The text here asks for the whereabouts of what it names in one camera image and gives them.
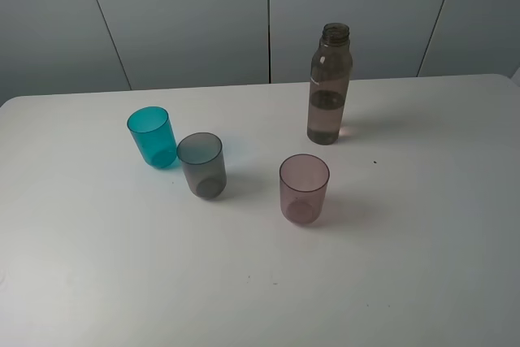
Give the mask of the teal translucent plastic cup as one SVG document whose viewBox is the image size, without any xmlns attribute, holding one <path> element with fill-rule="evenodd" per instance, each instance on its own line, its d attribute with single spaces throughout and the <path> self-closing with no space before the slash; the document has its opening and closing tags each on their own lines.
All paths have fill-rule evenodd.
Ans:
<svg viewBox="0 0 520 347">
<path fill-rule="evenodd" d="M 163 169 L 177 159 L 177 145 L 168 112 L 159 106 L 143 107 L 132 113 L 127 128 L 145 162 Z"/>
</svg>

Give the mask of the pink translucent plastic cup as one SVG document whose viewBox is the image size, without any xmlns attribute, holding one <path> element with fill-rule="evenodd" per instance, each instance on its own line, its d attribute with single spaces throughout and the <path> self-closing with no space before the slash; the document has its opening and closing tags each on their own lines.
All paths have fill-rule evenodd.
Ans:
<svg viewBox="0 0 520 347">
<path fill-rule="evenodd" d="M 330 169 L 312 154 L 294 154 L 279 167 L 280 209 L 283 216 L 298 225 L 311 224 L 321 214 Z"/>
</svg>

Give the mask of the brown translucent water bottle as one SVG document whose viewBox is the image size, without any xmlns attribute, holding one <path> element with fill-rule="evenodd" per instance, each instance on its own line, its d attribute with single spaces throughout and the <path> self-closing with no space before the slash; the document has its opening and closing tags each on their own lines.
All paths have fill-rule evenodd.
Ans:
<svg viewBox="0 0 520 347">
<path fill-rule="evenodd" d="M 311 60 L 307 136 L 312 142 L 338 140 L 352 70 L 349 26 L 326 24 Z"/>
</svg>

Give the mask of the grey translucent plastic cup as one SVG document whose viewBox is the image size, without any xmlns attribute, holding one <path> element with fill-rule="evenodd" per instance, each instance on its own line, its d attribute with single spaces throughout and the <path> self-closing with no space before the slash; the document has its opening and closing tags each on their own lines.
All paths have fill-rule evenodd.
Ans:
<svg viewBox="0 0 520 347">
<path fill-rule="evenodd" d="M 227 185 L 223 143 L 213 133 L 196 132 L 177 146 L 184 176 L 190 191 L 204 200 L 216 198 Z"/>
</svg>

